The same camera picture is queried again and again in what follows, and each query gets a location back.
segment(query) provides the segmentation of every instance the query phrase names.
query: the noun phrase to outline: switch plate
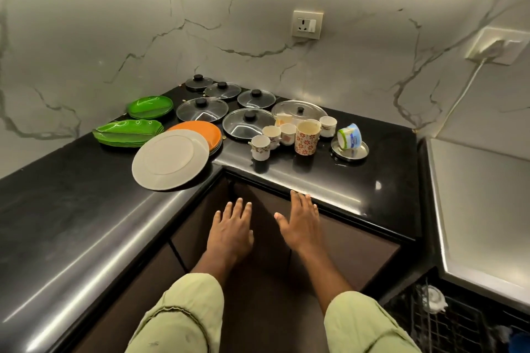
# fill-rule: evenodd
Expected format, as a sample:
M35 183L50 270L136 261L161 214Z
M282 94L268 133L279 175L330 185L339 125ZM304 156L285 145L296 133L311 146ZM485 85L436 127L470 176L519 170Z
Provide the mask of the switch plate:
M294 37L320 39L323 18L324 13L295 10L293 12L293 21L291 23L292 35Z
M493 63L510 65L526 48L530 41L530 33L513 29L485 27L476 36L473 46L467 52L466 58L473 59L481 50L498 40L505 41L504 52L493 60Z

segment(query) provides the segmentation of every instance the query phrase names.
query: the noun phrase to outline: glass lid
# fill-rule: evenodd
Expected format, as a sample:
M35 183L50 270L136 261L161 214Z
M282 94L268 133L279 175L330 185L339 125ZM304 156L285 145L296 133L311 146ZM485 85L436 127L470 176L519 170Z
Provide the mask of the glass lid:
M203 122L215 122L221 119L229 111L226 102L217 98L195 98L184 102L176 110L176 116L182 122L201 120Z
M307 119L319 120L322 116L328 115L320 106L304 101L278 102L272 108L272 114L274 116L279 114L292 115L294 119L299 121Z
M230 112L222 121L224 131L239 140L250 140L261 135L265 126L274 126L276 122L268 111L256 108L238 109Z
M192 91L202 91L213 83L214 80L211 78L204 77L202 74L196 74L192 79L186 80L184 85Z
M249 90L239 94L237 102L245 108L265 109L275 104L276 97L269 91Z
M218 82L210 85L204 90L208 97L219 99L235 98L241 93L241 87L233 82Z

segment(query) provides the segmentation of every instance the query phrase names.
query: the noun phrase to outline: light green sleeve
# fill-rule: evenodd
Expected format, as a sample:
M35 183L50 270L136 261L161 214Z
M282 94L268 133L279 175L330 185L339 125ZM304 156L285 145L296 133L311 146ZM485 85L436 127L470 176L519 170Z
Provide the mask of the light green sleeve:
M213 276L183 276L145 313L126 353L219 352L224 303Z
M372 298L344 292L324 317L330 353L418 353L409 335Z

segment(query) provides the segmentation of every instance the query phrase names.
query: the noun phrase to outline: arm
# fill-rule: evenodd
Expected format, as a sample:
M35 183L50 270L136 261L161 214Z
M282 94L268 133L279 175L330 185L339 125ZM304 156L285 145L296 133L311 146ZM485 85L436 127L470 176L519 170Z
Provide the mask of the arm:
M219 351L224 297L222 286L236 263L254 243L252 204L237 200L217 211L206 251L188 275L177 280L149 310L132 336L126 353Z
M326 251L311 196L291 191L290 221L274 215L288 246L308 270L324 314L330 353L417 353L412 339L370 297L354 292Z

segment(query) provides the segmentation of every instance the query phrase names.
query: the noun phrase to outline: person's left hand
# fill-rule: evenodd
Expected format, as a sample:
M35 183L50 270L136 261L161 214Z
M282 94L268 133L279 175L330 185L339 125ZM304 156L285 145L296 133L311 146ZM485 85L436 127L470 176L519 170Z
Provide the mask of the person's left hand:
M250 230L252 203L247 202L243 210L243 199L238 198L232 211L232 203L226 204L221 215L217 211L208 236L206 251L219 255L233 267L252 250L254 234Z

